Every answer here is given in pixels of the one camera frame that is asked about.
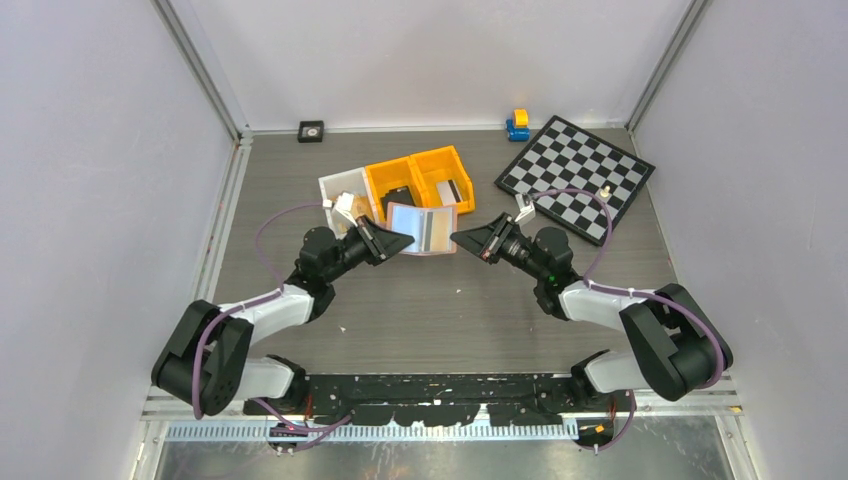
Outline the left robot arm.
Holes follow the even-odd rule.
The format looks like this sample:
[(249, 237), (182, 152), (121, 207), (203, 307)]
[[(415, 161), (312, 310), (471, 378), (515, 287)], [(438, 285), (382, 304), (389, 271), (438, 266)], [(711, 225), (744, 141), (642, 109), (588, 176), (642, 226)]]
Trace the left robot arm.
[(251, 347), (319, 318), (335, 297), (335, 280), (361, 264), (380, 265), (414, 242), (366, 216), (343, 237), (326, 226), (309, 230), (292, 273), (276, 289), (231, 304), (190, 303), (152, 367), (152, 384), (189, 404), (196, 418), (217, 415), (233, 401), (298, 412), (309, 389), (304, 367), (278, 355), (252, 359)]

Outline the gold striped card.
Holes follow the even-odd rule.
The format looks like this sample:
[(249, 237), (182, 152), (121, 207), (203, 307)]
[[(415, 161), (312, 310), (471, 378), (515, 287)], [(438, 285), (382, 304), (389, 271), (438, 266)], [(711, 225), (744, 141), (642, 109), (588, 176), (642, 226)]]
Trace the gold striped card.
[(452, 249), (450, 235), (453, 223), (452, 209), (427, 211), (423, 220), (422, 251), (428, 254), (449, 252)]

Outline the tan leather card holder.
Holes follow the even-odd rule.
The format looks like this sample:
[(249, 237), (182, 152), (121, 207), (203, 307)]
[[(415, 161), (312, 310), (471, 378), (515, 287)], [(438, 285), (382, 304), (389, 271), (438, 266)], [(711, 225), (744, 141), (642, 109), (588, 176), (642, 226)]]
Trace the tan leather card holder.
[(388, 204), (388, 228), (414, 239), (401, 251), (405, 255), (454, 254), (457, 246), (451, 235), (457, 230), (457, 223), (458, 209), (455, 205), (423, 208), (395, 202)]

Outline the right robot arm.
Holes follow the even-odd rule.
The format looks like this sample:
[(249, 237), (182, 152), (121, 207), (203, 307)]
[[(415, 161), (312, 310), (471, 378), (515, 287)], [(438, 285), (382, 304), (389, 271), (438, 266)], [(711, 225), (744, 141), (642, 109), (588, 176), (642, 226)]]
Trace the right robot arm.
[(486, 263), (505, 261), (528, 274), (545, 314), (626, 336), (628, 350), (599, 352), (573, 367), (571, 397), (584, 410), (598, 409), (622, 390), (649, 388), (677, 401), (714, 385), (733, 364), (729, 345), (686, 288), (670, 283), (657, 290), (624, 289), (581, 276), (562, 229), (544, 227), (529, 237), (503, 213), (451, 239)]

